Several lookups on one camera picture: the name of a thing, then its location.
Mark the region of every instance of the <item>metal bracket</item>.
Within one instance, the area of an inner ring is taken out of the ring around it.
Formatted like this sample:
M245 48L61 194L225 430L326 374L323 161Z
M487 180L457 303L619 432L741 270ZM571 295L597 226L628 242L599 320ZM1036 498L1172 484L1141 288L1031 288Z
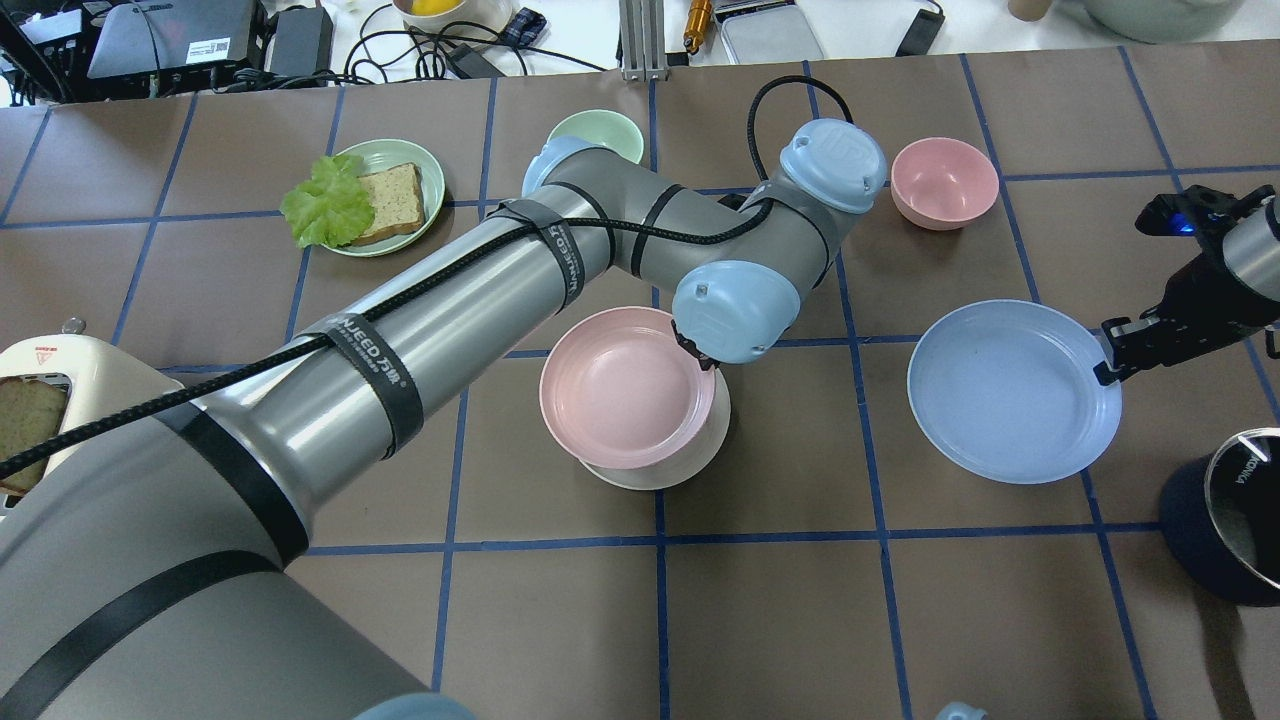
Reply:
M662 0L618 0L622 78L667 79L667 31Z

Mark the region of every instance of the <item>blue light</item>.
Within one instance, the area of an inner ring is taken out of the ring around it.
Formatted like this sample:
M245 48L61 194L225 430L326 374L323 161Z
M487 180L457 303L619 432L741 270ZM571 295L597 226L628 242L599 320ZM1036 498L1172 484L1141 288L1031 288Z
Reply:
M1172 218L1169 218L1169 229L1174 231L1176 234L1196 234L1196 225L1187 219L1187 215L1181 213L1174 213Z

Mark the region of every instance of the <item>black band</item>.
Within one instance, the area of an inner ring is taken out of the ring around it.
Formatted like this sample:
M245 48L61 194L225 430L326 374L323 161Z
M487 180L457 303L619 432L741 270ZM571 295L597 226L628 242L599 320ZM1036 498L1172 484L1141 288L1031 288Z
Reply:
M685 188L678 184L672 184L667 190L662 191L658 200L654 200L653 206L649 208L649 213L645 214L644 224L652 225L657 223L658 215L662 214L663 208L666 208L667 202L671 202L671 199L675 197L681 190ZM649 233L636 233L636 243L631 247L631 274L637 278L640 277L640 259L644 255L644 246L646 242L649 242Z
M0 720L35 720L99 657L147 620L197 592L251 573L279 573L270 560L228 550L188 560L133 585L45 651L0 697Z
M547 184L554 184L556 187L563 187L564 190L575 192L582 199L584 202L591 206L591 210L595 211L596 217L602 220L609 219L609 217L604 213L604 206L600 205L600 202L593 197L590 192L582 190L581 187L564 181L549 182ZM613 259L618 256L618 237L613 233L613 228L604 228L604 232L609 236L609 261L612 263Z
M364 315L329 315L301 334L329 336L334 347L374 389L392 425L392 443L383 460L396 455L422 429L426 415L422 413L422 398L417 395L413 377L390 343Z
M512 218L534 225L547 249L556 256L556 263L559 264L561 274L564 277L564 302L561 310L582 295L582 286L586 284L582 252L577 249L573 232L568 229L559 213L535 200L520 197L502 202L490 217Z
M189 402L155 418L187 441L241 496L275 543L280 562L288 565L306 552L307 530L293 503L239 441Z

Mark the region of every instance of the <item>white sticker label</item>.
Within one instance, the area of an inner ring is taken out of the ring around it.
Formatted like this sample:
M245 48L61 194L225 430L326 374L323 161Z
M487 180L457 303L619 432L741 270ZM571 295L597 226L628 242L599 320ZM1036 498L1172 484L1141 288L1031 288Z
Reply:
M227 53L232 49L232 38L220 37L218 40L204 40L187 46L187 64L212 63L225 60Z

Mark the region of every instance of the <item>tiled table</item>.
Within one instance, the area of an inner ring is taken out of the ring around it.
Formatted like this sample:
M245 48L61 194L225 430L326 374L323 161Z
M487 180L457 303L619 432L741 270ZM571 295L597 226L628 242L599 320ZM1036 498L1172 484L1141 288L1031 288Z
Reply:
M931 135L984 149L1000 202L938 234L882 196L780 347L724 369L719 457L660 493L596 480L538 413L564 329L667 300L611 270L328 506L291 573L481 717L927 720L954 698L1000 720L1277 717L1280 612L1197 591L1156 514L1179 464L1280 423L1254 342L1125 383L1111 448L1038 487L950 464L904 387L919 334L970 301L1091 327L1152 305L1197 249L1134 217L1180 186L1280 181L1276 67L1258 41L4 110L0 346L78 314L183 379L252 361L474 227L562 117L631 115L652 167L717 195L754 184L754 91L812 74L890 158ZM762 145L815 111L780 90ZM440 220L387 258L300 254L280 196L374 137L436 154Z

